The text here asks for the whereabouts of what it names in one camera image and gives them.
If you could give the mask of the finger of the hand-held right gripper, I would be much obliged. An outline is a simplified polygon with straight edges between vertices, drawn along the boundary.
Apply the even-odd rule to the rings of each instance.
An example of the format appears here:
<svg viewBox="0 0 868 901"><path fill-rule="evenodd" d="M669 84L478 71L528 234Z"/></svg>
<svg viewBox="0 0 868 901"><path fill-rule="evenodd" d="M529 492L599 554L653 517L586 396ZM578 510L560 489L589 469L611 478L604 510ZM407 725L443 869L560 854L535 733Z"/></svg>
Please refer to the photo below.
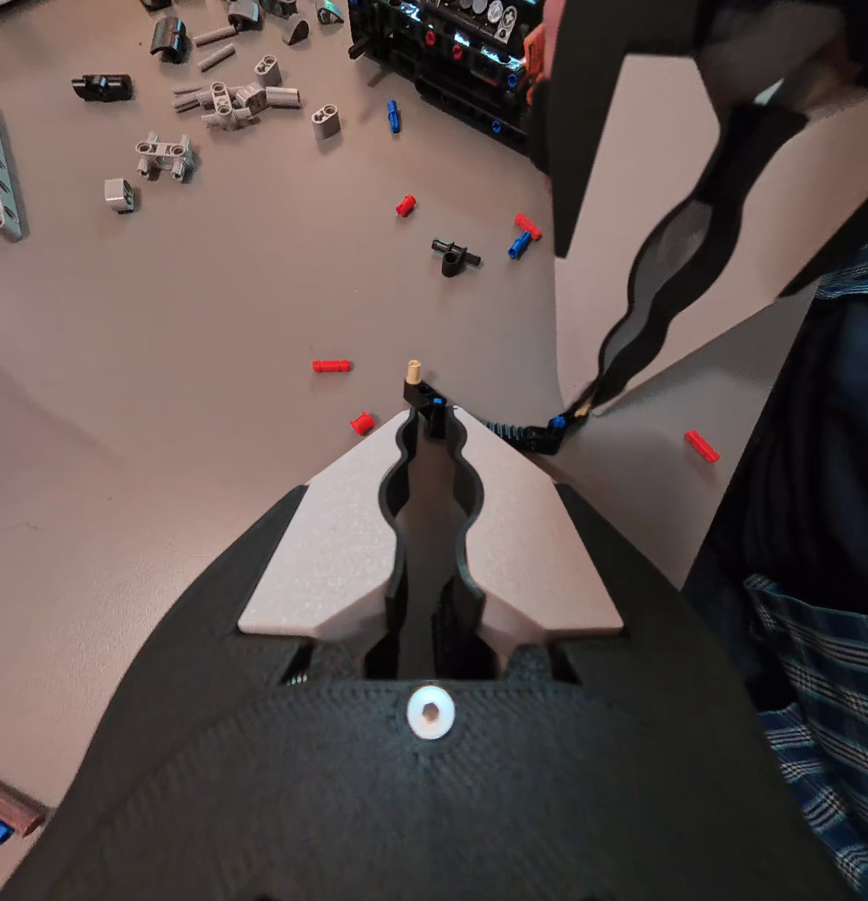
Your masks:
<svg viewBox="0 0 868 901"><path fill-rule="evenodd" d="M591 410L818 278L810 264L868 200L868 92L806 115L743 107L699 191L703 242L649 303L639 333L599 366Z"/></svg>
<svg viewBox="0 0 868 901"><path fill-rule="evenodd" d="M599 371L628 312L630 275L653 229L688 200L720 138L690 57L623 62L570 249L555 261L556 370L564 405Z"/></svg>

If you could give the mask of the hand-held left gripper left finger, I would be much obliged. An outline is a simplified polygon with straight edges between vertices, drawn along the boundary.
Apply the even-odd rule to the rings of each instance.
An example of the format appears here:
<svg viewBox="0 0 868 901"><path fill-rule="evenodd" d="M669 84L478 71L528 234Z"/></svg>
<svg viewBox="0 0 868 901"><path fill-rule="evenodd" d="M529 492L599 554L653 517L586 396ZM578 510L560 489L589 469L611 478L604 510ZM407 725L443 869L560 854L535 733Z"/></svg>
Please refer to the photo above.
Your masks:
<svg viewBox="0 0 868 901"><path fill-rule="evenodd" d="M366 677L397 676L407 561L396 520L414 456L407 410L310 480L240 615L242 633L341 644Z"/></svg>

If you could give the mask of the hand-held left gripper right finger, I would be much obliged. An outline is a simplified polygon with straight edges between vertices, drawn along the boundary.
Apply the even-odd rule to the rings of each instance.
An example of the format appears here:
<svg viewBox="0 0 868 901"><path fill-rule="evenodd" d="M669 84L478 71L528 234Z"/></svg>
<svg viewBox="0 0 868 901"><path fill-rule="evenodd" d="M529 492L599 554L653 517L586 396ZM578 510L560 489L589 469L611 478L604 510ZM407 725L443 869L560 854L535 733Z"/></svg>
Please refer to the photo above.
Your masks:
<svg viewBox="0 0 868 901"><path fill-rule="evenodd" d="M488 679L521 646L621 635L559 486L463 409L444 424L465 519L434 614L438 675Z"/></svg>

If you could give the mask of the black lego gear rack assembly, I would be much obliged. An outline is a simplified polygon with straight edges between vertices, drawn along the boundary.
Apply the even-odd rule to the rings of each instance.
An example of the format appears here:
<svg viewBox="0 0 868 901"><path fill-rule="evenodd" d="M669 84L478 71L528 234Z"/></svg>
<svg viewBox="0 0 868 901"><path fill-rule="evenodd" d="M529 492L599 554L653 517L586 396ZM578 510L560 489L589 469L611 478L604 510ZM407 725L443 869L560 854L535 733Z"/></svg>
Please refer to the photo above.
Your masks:
<svg viewBox="0 0 868 901"><path fill-rule="evenodd" d="M415 359L407 365L403 396L425 419L428 437L435 441L444 440L447 434L447 412L453 409L454 405L422 379L420 362ZM479 423L515 450L554 456L558 453L565 435L572 429L574 419L570 416L557 415L546 426L522 426L488 420L479 420Z"/></svg>

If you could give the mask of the person's right forearm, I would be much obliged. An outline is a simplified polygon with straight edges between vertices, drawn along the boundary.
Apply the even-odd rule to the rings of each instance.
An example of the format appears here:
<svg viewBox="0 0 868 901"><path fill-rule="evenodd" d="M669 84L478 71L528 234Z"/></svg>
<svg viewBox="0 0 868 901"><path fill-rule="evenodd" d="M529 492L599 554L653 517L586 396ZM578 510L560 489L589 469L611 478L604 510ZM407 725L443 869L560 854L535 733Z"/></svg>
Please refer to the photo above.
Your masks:
<svg viewBox="0 0 868 901"><path fill-rule="evenodd" d="M868 297L868 243L847 262L824 276L816 292L816 300Z"/></svg>

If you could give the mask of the black lego T connector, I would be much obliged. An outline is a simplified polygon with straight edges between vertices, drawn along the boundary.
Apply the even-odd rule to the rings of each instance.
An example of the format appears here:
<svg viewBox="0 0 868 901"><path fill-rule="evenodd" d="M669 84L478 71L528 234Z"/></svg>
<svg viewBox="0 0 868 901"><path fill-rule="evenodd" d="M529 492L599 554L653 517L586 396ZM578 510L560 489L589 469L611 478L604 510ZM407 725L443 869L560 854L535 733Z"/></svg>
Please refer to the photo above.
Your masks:
<svg viewBox="0 0 868 901"><path fill-rule="evenodd" d="M435 238L431 242L431 248L441 256L441 272L444 277L458 276L467 266L479 267L482 264L481 257L455 242Z"/></svg>

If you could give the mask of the pile of grey lego connectors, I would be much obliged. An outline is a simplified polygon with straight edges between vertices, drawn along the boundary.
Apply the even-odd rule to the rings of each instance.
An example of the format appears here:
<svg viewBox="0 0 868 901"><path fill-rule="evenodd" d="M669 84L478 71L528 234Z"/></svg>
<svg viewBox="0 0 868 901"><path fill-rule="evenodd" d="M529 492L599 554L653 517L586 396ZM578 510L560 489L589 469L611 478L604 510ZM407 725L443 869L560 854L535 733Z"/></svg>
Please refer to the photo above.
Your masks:
<svg viewBox="0 0 868 901"><path fill-rule="evenodd" d="M198 61L202 74L209 73L236 55L231 40L237 35L233 24L207 31L192 39L196 48L212 46L226 40L223 47ZM253 81L230 85L215 81L207 84L178 86L172 91L172 108L175 113L201 110L206 128L239 130L254 124L268 110L301 110L302 94L296 87L282 82L277 58L272 54L261 57L253 67ZM310 117L311 126L318 141L332 138L341 131L338 107L319 107Z"/></svg>

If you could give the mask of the brown lego plate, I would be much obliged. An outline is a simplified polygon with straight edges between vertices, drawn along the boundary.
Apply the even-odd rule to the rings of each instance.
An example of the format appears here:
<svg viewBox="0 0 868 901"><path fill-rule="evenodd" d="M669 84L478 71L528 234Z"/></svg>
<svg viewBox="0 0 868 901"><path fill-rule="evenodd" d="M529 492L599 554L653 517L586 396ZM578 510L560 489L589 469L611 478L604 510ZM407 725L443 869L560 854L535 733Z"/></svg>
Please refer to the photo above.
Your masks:
<svg viewBox="0 0 868 901"><path fill-rule="evenodd" d="M0 820L26 838L45 825L51 814L44 803L0 779Z"/></svg>

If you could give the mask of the grey lego double-pin connector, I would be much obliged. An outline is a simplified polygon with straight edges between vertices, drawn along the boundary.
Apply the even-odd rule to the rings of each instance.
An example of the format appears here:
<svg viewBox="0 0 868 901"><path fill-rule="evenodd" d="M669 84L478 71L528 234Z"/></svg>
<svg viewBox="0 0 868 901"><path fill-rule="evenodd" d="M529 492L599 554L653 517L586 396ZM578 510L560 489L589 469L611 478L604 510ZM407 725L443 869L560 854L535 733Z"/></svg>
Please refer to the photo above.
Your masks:
<svg viewBox="0 0 868 901"><path fill-rule="evenodd" d="M146 140L135 145L138 156L137 172L141 177L151 178L159 172L169 172L180 183L192 174L194 157L191 138L183 134L179 141L160 141L151 132Z"/></svg>

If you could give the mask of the black lego connector block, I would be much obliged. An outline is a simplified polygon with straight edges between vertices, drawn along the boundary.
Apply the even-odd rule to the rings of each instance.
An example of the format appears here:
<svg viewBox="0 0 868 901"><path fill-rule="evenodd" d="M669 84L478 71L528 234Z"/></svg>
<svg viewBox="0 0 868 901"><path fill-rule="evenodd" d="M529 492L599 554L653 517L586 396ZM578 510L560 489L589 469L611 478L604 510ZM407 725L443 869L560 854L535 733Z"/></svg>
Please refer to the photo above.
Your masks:
<svg viewBox="0 0 868 901"><path fill-rule="evenodd" d="M74 93L88 103L128 102L134 98L134 83L128 74L85 74L70 81Z"/></svg>

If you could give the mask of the dark trousers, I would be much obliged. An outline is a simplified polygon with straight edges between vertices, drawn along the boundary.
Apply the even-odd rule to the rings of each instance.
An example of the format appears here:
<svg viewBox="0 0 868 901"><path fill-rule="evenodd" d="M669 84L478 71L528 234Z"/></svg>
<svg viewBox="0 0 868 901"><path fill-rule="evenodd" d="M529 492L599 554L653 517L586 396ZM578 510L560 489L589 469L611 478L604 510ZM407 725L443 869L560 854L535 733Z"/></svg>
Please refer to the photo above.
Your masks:
<svg viewBox="0 0 868 901"><path fill-rule="evenodd" d="M868 286L813 300L685 582L758 711L793 701L750 577L868 615Z"/></svg>

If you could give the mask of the blue plaid shirt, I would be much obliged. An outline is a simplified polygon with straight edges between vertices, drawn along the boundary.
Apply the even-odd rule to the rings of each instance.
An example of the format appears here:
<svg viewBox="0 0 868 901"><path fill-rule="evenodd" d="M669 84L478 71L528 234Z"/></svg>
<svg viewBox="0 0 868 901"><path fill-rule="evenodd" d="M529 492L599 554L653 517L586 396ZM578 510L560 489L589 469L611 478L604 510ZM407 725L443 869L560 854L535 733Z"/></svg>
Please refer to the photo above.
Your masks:
<svg viewBox="0 0 868 901"><path fill-rule="evenodd" d="M802 602L745 581L793 693L760 714L804 820L840 875L868 900L868 614Z"/></svg>

